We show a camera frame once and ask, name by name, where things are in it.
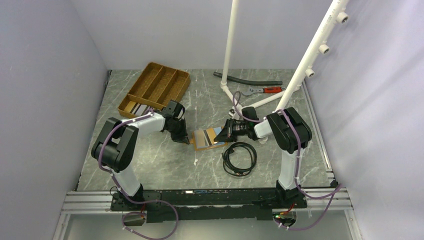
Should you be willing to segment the orange card holder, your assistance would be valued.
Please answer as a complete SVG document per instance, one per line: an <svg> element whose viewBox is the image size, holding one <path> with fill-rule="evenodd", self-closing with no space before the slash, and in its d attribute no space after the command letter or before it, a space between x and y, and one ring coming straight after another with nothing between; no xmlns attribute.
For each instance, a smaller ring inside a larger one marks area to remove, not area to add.
<svg viewBox="0 0 424 240"><path fill-rule="evenodd" d="M227 146L227 142L216 141L215 138L222 131L223 127L210 127L207 129L197 129L191 135L190 143L194 145L195 151L203 151Z"/></svg>

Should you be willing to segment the gold card with black stripe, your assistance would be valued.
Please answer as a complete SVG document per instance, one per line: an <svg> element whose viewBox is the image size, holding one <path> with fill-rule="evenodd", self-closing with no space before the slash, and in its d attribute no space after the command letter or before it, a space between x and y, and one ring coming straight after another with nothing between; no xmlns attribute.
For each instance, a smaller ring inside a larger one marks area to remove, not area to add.
<svg viewBox="0 0 424 240"><path fill-rule="evenodd" d="M206 137L208 146L213 146L218 143L217 141L215 141L215 138L217 136L215 128L210 127L206 129L204 132L205 132L205 137Z"/></svg>

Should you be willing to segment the woven brown organizer tray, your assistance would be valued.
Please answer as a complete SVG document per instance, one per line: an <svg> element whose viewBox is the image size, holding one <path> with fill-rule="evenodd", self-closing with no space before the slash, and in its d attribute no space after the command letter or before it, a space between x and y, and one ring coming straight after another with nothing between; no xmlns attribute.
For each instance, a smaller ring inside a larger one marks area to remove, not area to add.
<svg viewBox="0 0 424 240"><path fill-rule="evenodd" d="M133 118L124 112L129 101L161 110L170 100L180 102L190 83L188 72L150 62L119 104L118 112L125 118Z"/></svg>

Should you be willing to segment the white card stack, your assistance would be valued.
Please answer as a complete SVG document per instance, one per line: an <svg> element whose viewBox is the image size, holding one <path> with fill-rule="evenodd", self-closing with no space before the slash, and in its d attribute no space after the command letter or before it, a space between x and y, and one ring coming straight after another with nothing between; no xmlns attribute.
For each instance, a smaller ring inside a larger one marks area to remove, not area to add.
<svg viewBox="0 0 424 240"><path fill-rule="evenodd" d="M123 111L128 113L131 118L142 116L149 107L145 104L129 101Z"/></svg>

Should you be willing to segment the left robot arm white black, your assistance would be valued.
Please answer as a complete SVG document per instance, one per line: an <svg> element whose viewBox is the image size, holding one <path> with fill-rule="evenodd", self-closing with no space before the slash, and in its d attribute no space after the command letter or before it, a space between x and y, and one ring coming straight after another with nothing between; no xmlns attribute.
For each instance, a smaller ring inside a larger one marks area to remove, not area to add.
<svg viewBox="0 0 424 240"><path fill-rule="evenodd" d="M129 209L137 210L144 203L143 185L130 166L138 137L167 131L173 142L189 144L185 111L182 104L171 100L162 110L149 110L127 120L110 117L104 123L91 156L99 168L111 176Z"/></svg>

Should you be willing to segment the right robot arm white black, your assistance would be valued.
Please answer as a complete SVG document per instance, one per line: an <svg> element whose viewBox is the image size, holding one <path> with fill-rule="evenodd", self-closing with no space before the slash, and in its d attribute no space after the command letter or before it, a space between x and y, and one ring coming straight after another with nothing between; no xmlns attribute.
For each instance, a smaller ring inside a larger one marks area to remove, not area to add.
<svg viewBox="0 0 424 240"><path fill-rule="evenodd" d="M299 197L299 171L302 155L312 140L312 130L294 107L268 114L263 121L253 107L242 110L243 119L227 119L216 142L235 142L237 136L248 136L257 141L273 135L282 150L281 169L276 182L275 200L282 207L289 207Z"/></svg>

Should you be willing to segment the black foam tube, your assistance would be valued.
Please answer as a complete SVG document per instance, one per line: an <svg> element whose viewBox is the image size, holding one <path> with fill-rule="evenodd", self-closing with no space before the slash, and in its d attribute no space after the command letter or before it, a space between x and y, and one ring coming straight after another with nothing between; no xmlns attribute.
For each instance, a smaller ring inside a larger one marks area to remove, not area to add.
<svg viewBox="0 0 424 240"><path fill-rule="evenodd" d="M283 82L281 80L246 80L228 75L227 80L238 84L249 85L249 86L281 86Z"/></svg>

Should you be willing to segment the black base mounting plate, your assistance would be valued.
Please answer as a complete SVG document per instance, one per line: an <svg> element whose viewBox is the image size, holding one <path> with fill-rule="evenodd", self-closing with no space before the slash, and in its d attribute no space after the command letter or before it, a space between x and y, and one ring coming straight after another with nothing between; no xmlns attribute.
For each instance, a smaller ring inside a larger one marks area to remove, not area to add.
<svg viewBox="0 0 424 240"><path fill-rule="evenodd" d="M147 223L188 220L256 219L268 221L285 209L307 208L300 193L284 193L275 187L234 189L144 190L128 201L120 192L112 195L113 212L146 212Z"/></svg>

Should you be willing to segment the aluminium rail frame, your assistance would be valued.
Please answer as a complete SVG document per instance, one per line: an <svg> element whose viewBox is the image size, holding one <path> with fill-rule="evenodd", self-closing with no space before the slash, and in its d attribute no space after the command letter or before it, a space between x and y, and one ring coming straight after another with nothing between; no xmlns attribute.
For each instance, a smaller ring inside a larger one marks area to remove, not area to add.
<svg viewBox="0 0 424 240"><path fill-rule="evenodd" d="M275 212L273 215L280 215L282 212L294 214L296 211L306 211L311 214L314 211L343 211L350 234L353 239L361 239L361 233L356 221L353 205L345 187L337 188L337 180L334 176L328 159L325 159L326 173L329 180L329 187L309 187L304 189L304 196L307 208L285 209ZM123 217L125 226L129 224L147 223L147 214L141 212L116 212L111 211L112 195L114 191L70 191L66 194L58 224L54 233L54 239L64 239L69 220L73 215L119 215Z"/></svg>

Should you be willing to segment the white PVC pipe frame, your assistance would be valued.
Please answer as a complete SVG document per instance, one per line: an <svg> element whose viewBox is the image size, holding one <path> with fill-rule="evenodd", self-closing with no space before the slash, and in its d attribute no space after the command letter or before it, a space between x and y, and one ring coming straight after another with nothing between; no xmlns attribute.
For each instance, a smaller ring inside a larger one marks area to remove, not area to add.
<svg viewBox="0 0 424 240"><path fill-rule="evenodd" d="M230 66L295 69L330 5L329 0L240 0Z"/></svg>

